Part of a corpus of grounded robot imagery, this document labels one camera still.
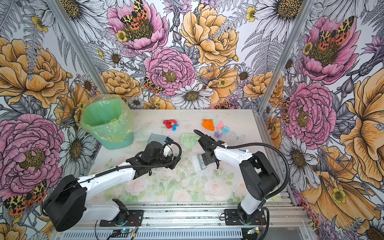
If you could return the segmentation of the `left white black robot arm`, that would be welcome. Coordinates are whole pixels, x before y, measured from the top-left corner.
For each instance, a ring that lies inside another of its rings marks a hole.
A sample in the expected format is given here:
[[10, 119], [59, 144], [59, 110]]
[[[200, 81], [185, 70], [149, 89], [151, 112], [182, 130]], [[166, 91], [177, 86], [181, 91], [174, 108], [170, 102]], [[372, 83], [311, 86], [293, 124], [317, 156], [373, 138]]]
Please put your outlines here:
[[107, 221], [123, 226], [131, 221], [129, 211], [119, 199], [91, 205], [96, 195], [121, 183], [151, 175], [152, 169], [174, 169], [181, 160], [182, 148], [169, 139], [164, 144], [150, 142], [144, 151], [123, 163], [97, 174], [76, 178], [64, 177], [46, 198], [42, 210], [56, 231], [64, 232], [79, 222]]

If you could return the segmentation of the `grey-green hand brush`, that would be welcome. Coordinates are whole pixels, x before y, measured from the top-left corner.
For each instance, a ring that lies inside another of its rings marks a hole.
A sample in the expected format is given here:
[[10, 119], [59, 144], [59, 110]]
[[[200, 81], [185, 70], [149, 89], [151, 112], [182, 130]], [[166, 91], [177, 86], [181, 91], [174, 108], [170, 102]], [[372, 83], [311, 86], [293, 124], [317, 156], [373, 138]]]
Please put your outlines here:
[[209, 165], [215, 164], [216, 169], [220, 166], [217, 158], [209, 153], [194, 155], [191, 157], [191, 161], [196, 172], [205, 170]]

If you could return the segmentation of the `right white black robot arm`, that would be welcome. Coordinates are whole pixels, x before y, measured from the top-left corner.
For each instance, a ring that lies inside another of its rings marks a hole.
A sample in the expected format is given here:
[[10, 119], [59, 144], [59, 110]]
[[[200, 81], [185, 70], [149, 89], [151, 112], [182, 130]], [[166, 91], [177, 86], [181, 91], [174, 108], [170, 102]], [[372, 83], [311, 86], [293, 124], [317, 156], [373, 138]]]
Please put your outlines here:
[[282, 158], [284, 155], [275, 147], [264, 143], [231, 147], [223, 141], [215, 141], [199, 130], [194, 130], [194, 133], [200, 137], [198, 143], [204, 151], [202, 154], [191, 157], [195, 171], [202, 171], [211, 164], [219, 168], [221, 162], [241, 171], [248, 193], [238, 206], [238, 216], [241, 223], [250, 224], [261, 212], [266, 200], [281, 190], [275, 189], [280, 184], [280, 178], [267, 156], [260, 151], [251, 153], [246, 147], [265, 147], [275, 151]]

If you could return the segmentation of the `grey-green plastic dustpan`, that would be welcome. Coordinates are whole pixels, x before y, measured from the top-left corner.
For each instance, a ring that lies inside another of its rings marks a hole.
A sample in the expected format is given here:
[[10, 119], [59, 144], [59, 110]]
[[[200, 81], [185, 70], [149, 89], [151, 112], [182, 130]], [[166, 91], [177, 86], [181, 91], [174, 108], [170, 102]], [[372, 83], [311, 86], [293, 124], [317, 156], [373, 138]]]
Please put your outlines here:
[[148, 144], [150, 144], [151, 142], [157, 142], [157, 143], [160, 143], [161, 145], [164, 145], [166, 143], [167, 138], [168, 137], [164, 135], [151, 133], [148, 139]]

